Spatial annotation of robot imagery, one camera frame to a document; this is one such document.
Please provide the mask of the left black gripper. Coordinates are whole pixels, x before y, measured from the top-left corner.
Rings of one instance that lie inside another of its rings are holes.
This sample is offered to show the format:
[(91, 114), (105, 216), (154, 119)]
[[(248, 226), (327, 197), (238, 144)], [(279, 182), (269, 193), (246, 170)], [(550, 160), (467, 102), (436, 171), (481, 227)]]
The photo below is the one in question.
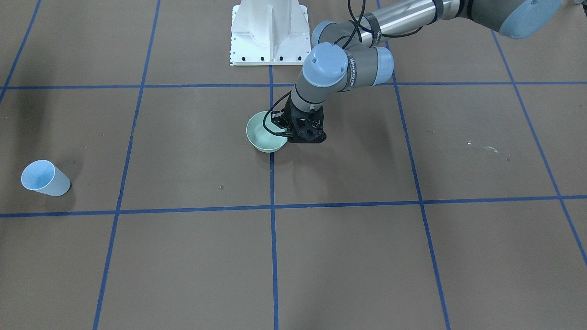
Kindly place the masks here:
[(297, 144), (319, 144), (327, 139), (324, 131), (323, 107), (310, 111), (298, 109), (288, 99), (282, 111), (270, 112), (272, 133), (285, 133), (287, 142)]

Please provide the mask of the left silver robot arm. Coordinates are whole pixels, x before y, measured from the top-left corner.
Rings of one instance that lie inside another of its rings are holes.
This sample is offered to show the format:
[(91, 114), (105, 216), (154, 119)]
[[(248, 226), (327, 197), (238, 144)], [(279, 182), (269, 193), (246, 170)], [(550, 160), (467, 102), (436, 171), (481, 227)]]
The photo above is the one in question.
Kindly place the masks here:
[(560, 0), (401, 0), (375, 12), (349, 10), (344, 23), (323, 21), (313, 30), (310, 54), (285, 106), (270, 108), (262, 127), (290, 143), (321, 143), (323, 104), (334, 93), (386, 83), (394, 72), (391, 51), (382, 42), (415, 35), (440, 20), (468, 19), (510, 39), (539, 31), (556, 13)]

